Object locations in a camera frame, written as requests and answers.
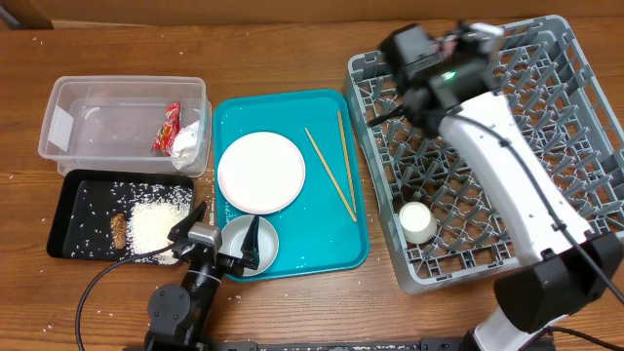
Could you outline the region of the white plastic wrap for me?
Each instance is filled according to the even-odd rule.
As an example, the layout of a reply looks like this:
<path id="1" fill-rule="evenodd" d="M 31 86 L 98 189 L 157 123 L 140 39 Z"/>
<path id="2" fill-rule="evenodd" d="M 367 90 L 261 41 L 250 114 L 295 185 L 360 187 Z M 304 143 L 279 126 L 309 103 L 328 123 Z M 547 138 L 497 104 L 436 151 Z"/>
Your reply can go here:
<path id="1" fill-rule="evenodd" d="M 178 171 L 188 169 L 199 155 L 199 120 L 182 128 L 172 146 L 172 164 Z"/>

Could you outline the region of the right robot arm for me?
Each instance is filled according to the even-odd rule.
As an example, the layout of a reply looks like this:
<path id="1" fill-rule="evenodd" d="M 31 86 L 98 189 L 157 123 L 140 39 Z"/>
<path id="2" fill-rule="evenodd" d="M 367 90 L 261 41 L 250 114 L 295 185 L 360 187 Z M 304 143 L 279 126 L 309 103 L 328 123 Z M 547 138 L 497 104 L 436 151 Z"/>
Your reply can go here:
<path id="1" fill-rule="evenodd" d="M 565 199 L 521 134 L 489 65 L 502 28 L 461 23 L 441 38 L 419 25 L 380 44 L 404 116 L 461 155 L 501 216 L 520 268 L 494 285 L 494 312 L 464 339 L 469 350 L 522 350 L 605 292 L 623 246 Z"/>

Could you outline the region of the grey bowl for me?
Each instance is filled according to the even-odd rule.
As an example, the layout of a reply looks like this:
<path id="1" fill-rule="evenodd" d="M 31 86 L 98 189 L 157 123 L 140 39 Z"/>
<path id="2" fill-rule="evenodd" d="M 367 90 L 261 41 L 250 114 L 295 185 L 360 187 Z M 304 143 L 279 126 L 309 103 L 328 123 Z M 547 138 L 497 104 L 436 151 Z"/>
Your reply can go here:
<path id="1" fill-rule="evenodd" d="M 253 221 L 251 214 L 239 216 L 228 222 L 222 229 L 221 254 L 241 258 L 241 246 Z M 258 228 L 259 265 L 256 270 L 246 268 L 243 276 L 253 277 L 266 271 L 275 261 L 279 251 L 279 237 L 272 224 L 265 218 L 259 219 Z"/>

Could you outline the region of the white cup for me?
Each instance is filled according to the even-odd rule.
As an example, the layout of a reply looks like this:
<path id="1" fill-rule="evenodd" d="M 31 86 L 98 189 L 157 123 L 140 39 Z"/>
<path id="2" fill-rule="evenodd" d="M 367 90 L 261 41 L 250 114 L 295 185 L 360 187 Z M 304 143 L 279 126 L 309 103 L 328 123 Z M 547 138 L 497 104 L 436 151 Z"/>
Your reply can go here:
<path id="1" fill-rule="evenodd" d="M 434 237 L 437 221 L 429 208 L 420 202 L 404 204 L 399 211 L 399 221 L 405 239 L 412 244 L 423 244 Z"/>

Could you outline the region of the pile of rice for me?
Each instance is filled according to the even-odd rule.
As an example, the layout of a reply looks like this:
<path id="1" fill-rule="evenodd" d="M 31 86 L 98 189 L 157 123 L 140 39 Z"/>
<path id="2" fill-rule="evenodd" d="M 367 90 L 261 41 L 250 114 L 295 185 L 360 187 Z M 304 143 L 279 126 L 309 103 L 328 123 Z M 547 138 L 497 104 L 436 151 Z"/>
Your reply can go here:
<path id="1" fill-rule="evenodd" d="M 133 254 L 147 254 L 168 246 L 173 226 L 190 211 L 186 203 L 152 201 L 136 203 L 128 222 L 127 239 Z"/>

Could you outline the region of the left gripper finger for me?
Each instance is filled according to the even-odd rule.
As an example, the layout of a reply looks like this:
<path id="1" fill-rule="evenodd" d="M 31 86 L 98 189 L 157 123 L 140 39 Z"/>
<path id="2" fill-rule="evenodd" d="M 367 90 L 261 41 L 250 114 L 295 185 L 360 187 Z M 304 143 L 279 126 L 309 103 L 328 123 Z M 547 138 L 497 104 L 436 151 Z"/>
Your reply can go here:
<path id="1" fill-rule="evenodd" d="M 259 266 L 259 216 L 255 215 L 249 225 L 241 246 L 242 260 L 246 268 L 256 270 Z"/>
<path id="2" fill-rule="evenodd" d="M 188 234 L 195 223 L 201 222 L 204 219 L 207 206 L 207 202 L 203 201 L 187 217 L 175 224 L 168 234 L 168 239 L 172 242 L 187 239 Z"/>

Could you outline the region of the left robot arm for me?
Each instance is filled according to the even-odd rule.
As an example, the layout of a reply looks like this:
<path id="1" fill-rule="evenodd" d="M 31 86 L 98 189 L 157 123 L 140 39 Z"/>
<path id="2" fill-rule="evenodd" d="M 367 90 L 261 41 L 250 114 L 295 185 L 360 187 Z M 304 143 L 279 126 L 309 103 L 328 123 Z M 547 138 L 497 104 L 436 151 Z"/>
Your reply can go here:
<path id="1" fill-rule="evenodd" d="M 170 251 L 188 267 L 180 284 L 165 285 L 150 296 L 144 350 L 209 350 L 202 333 L 222 277 L 241 278 L 259 266 L 259 217 L 252 217 L 241 254 L 235 256 L 220 251 L 221 230 L 203 221 L 206 210 L 207 204 L 201 203 L 168 234 Z"/>

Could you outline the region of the brown food scrap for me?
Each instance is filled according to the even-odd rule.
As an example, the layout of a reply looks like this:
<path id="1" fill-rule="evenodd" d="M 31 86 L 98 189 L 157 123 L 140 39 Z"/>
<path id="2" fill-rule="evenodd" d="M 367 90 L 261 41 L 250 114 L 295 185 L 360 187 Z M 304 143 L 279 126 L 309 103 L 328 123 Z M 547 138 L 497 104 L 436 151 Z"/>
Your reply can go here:
<path id="1" fill-rule="evenodd" d="M 116 250 L 126 247 L 127 221 L 123 214 L 116 214 L 110 220 L 111 236 Z"/>

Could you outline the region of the red foil snack wrapper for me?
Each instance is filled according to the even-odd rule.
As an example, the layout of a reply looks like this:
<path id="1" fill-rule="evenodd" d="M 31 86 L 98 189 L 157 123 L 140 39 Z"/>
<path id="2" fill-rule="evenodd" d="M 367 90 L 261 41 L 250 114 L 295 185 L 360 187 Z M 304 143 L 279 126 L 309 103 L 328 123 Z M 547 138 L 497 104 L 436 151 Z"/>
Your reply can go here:
<path id="1" fill-rule="evenodd" d="M 165 110 L 165 122 L 159 129 L 152 144 L 152 151 L 160 151 L 166 156 L 172 154 L 175 139 L 180 131 L 181 103 L 175 102 Z"/>

